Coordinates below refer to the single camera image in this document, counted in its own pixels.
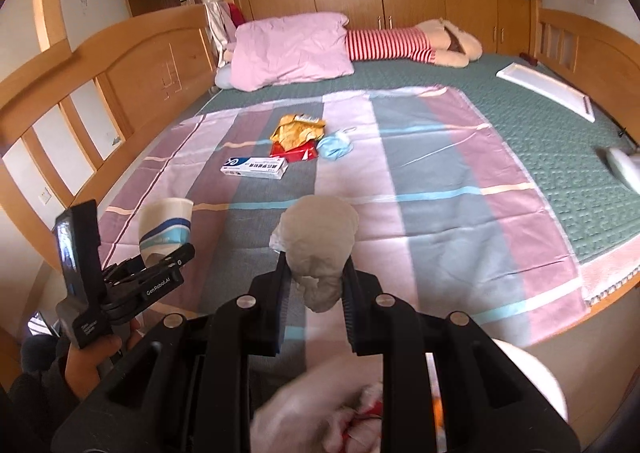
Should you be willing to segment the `person left hand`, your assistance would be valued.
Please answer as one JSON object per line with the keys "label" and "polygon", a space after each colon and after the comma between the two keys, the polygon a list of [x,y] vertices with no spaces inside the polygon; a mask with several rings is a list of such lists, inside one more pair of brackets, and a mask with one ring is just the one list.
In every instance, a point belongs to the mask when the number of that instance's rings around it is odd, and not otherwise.
{"label": "person left hand", "polygon": [[130,350],[143,337],[141,324],[137,319],[129,322],[130,335],[124,343],[117,335],[102,336],[85,349],[70,345],[65,361],[60,365],[66,387],[77,402],[84,401],[101,377],[98,367],[122,349]]}

